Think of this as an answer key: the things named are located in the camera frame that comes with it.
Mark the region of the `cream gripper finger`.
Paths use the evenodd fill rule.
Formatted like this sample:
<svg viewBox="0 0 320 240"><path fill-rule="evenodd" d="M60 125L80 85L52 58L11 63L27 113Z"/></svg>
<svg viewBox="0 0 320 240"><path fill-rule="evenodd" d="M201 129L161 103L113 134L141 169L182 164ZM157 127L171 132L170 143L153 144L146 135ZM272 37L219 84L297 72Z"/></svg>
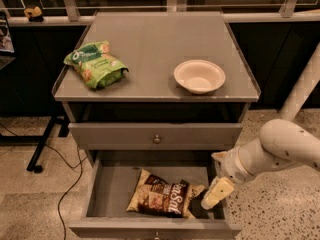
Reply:
<svg viewBox="0 0 320 240"><path fill-rule="evenodd" d="M211 157L215 160L221 163L224 158L226 157L227 152L226 151L220 151L220 152L214 152L211 154Z"/></svg>
<svg viewBox="0 0 320 240"><path fill-rule="evenodd" d="M206 210L212 209L233 191L234 183L229 178L216 176L205 193L201 206Z"/></svg>

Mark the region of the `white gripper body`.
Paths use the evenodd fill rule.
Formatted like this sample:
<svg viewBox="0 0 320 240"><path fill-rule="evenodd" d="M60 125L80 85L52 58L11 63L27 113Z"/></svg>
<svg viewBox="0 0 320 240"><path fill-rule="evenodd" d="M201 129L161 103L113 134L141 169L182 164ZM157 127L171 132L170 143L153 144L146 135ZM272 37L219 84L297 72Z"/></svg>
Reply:
<svg viewBox="0 0 320 240"><path fill-rule="evenodd" d="M221 161L221 173L235 184L244 184L252 181L254 176L241 163L239 150L239 147L235 147L225 153Z"/></svg>

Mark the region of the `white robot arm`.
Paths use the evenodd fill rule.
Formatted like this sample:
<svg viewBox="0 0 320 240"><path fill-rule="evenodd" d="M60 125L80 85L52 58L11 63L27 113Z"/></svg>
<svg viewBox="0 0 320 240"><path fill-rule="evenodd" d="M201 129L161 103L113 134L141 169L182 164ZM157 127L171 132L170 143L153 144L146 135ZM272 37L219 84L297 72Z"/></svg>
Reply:
<svg viewBox="0 0 320 240"><path fill-rule="evenodd" d="M293 119L320 81L320 44L279 112L265 123L253 141L229 151L216 152L220 173L205 193L201 206L209 210L229 196L236 185L265 172L280 171L296 164L320 170L320 139L293 122Z"/></svg>

